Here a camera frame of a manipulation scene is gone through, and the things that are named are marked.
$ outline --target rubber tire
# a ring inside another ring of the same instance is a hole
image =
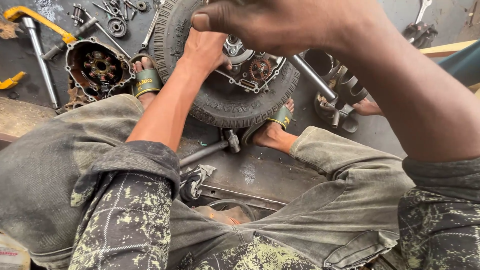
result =
[[[156,21],[154,53],[158,72],[165,84],[183,54],[191,27],[190,17],[202,0],[166,0]],[[270,92],[247,93],[230,84],[228,78],[213,72],[200,88],[190,110],[194,118],[214,126],[242,128],[266,120],[291,97],[300,77],[292,64],[286,62]]]

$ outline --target sandal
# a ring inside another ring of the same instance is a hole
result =
[[[272,116],[267,118],[267,120],[258,123],[254,126],[249,127],[245,133],[241,137],[241,144],[244,146],[248,146],[252,144],[252,138],[253,134],[261,127],[263,126],[267,121],[272,121],[275,123],[279,123],[282,126],[283,130],[287,129],[288,124],[290,124],[290,120],[292,119],[292,112],[283,105],[276,113],[274,113]]]
[[[163,86],[162,79],[160,79],[160,75],[158,74],[156,61],[153,59],[153,57],[146,53],[139,53],[130,59],[130,63],[135,64],[135,62],[141,61],[142,57],[144,56],[152,61],[153,68],[144,69],[140,72],[137,72],[135,85],[132,86],[132,95],[136,98],[146,92],[160,92]]]

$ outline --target spanner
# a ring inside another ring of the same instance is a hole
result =
[[[145,37],[145,40],[142,42],[142,49],[147,48],[148,46],[148,41],[150,40],[150,37],[152,36],[153,29],[155,28],[156,24],[156,19],[158,18],[158,15],[160,14],[161,6],[158,6],[155,12],[155,16],[153,16],[153,21],[152,24],[150,25],[150,28],[148,29],[147,36]]]
[[[420,13],[417,17],[417,20],[415,21],[415,24],[418,24],[421,19],[423,18],[423,14],[425,13],[425,10],[427,10],[428,6],[432,4],[433,0],[421,0],[421,8],[420,8]]]

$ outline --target metal floor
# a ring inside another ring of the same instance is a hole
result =
[[[72,31],[72,19],[67,15],[67,12],[72,12],[73,2],[84,5],[89,13],[96,16],[101,24],[105,25],[106,18],[104,18],[103,12],[98,12],[99,10],[93,7],[89,0],[10,0],[0,2],[0,8],[7,9],[15,5],[25,5],[34,10],[43,9],[55,23],[67,31]],[[440,32],[433,42],[434,46],[461,41],[457,38],[468,13],[471,12],[473,2],[474,0],[433,0],[433,4],[426,11],[423,21],[434,24]],[[47,11],[45,11],[45,3],[49,6]],[[410,22],[415,20],[420,9],[419,0],[383,0],[381,4],[399,31],[402,31]],[[152,11],[138,14],[135,20],[129,23],[130,31],[127,36],[118,41],[131,56],[138,52],[153,15]],[[102,35],[100,32],[94,34],[94,36],[106,42],[107,39]],[[60,39],[60,36],[41,27],[40,38],[43,42],[43,50],[47,51]],[[0,39],[0,48],[0,57],[2,58],[0,80],[9,78],[20,70],[28,72],[30,75],[12,90],[20,94],[20,100],[48,106],[48,96],[43,89],[43,79],[29,37],[25,34],[19,34],[18,39]],[[63,66],[63,57],[49,64],[61,103],[65,104],[68,101],[68,95],[66,94],[67,73]],[[313,109],[315,93],[316,90],[313,86],[303,77],[300,77],[300,82],[293,95],[295,100],[293,118],[295,121],[288,127],[288,132],[300,135],[303,129],[310,125],[328,128],[316,116]],[[0,92],[2,97],[7,94],[8,91]],[[339,133],[339,135],[402,158],[406,156],[385,118],[381,116],[359,116],[358,121],[360,126],[356,133]],[[200,142],[211,144],[218,139],[217,128],[189,118],[185,125],[180,155],[189,154],[195,149],[201,148]],[[260,147],[244,148],[237,155],[219,152],[200,163],[218,168],[213,176],[208,179],[208,183],[211,185],[281,202],[289,202],[309,188],[324,181],[324,178],[315,171],[305,168],[287,155]]]

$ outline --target yellow lever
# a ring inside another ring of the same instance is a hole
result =
[[[5,10],[5,12],[3,13],[3,17],[5,17],[5,19],[7,19],[8,21],[13,22],[15,19],[17,19],[18,17],[20,17],[22,15],[25,15],[25,14],[29,15],[30,17],[32,17],[32,18],[36,19],[37,21],[43,23],[48,28],[51,28],[53,31],[59,33],[62,36],[62,40],[65,43],[68,44],[70,42],[74,42],[74,41],[77,40],[74,36],[72,36],[71,33],[61,29],[58,25],[49,21],[44,16],[42,16],[42,15],[36,13],[35,11],[33,11],[33,10],[27,8],[27,7],[24,7],[24,6],[16,6],[16,7],[12,7],[12,8],[9,8],[9,9]]]
[[[0,82],[0,89],[10,89],[18,84],[18,81],[26,75],[26,72],[20,71],[17,75],[13,76],[10,79],[6,79],[3,82]]]

